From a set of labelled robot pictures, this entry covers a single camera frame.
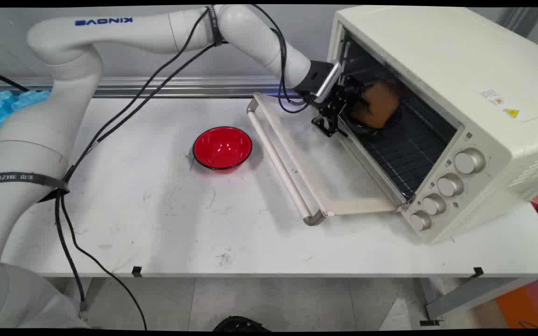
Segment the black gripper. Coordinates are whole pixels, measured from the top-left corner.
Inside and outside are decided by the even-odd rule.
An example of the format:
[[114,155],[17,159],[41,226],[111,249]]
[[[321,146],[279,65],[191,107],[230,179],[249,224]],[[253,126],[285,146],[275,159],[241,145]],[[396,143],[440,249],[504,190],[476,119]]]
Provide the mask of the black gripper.
[[370,103],[365,98],[371,84],[364,84],[352,75],[343,77],[341,84],[331,89],[327,98],[318,105],[319,115],[311,120],[325,136],[331,137],[336,133],[343,137],[348,134],[338,127],[338,117],[342,111],[349,115],[365,115],[371,113]]

